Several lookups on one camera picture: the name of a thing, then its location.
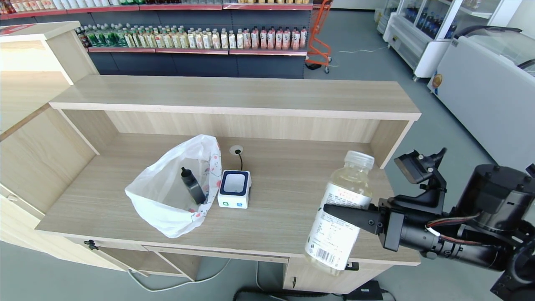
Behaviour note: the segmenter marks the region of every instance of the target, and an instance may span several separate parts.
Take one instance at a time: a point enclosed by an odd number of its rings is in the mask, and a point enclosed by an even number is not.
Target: barcode
[[[318,249],[318,251],[316,252],[316,256],[320,257],[323,260],[326,260],[330,264],[334,261],[334,256],[323,249]]]

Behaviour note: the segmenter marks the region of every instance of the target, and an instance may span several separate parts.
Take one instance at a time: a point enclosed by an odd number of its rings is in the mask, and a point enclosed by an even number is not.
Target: orange shopping cart
[[[315,70],[321,66],[325,66],[325,73],[329,73],[329,63],[331,58],[331,47],[322,42],[318,38],[318,34],[322,31],[323,23],[331,10],[332,0],[314,0],[314,8],[312,9],[312,21],[314,25],[310,27],[309,51],[307,53],[306,66],[310,70]],[[322,52],[319,48],[325,48],[326,52]],[[320,56],[320,61],[311,59],[312,56]]]

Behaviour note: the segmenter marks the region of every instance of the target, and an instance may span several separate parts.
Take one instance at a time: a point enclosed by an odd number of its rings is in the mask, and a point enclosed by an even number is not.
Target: power adapter
[[[345,301],[383,301],[383,293],[379,281],[370,280],[358,289],[343,296]]]

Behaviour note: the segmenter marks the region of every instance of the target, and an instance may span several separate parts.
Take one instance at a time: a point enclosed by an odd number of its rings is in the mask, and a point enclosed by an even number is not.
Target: white plastic bag
[[[207,195],[200,206],[180,176],[190,169]],[[169,238],[200,226],[221,185],[221,150],[215,137],[199,135],[181,143],[147,167],[125,188],[140,217]]]

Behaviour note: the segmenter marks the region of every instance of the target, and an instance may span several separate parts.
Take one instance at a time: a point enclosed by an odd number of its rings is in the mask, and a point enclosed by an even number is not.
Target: pink bottle
[[[255,27],[251,32],[251,48],[258,49],[258,29]]]
[[[271,29],[267,32],[267,48],[269,50],[275,49],[275,29],[271,27]]]
[[[299,38],[301,37],[301,32],[297,30],[297,27],[292,31],[292,49],[299,50]]]
[[[268,32],[266,31],[265,27],[262,27],[262,31],[260,32],[260,48],[267,49],[268,48]]]
[[[290,49],[290,40],[291,39],[292,39],[292,34],[291,34],[290,30],[288,29],[288,27],[286,27],[286,29],[284,30],[284,32],[282,34],[282,49],[283,50]]]
[[[307,46],[307,28],[303,26],[301,30],[301,37],[299,38],[299,47],[305,48]]]
[[[277,33],[275,33],[275,49],[277,50],[282,49],[282,34],[282,28],[279,27]]]

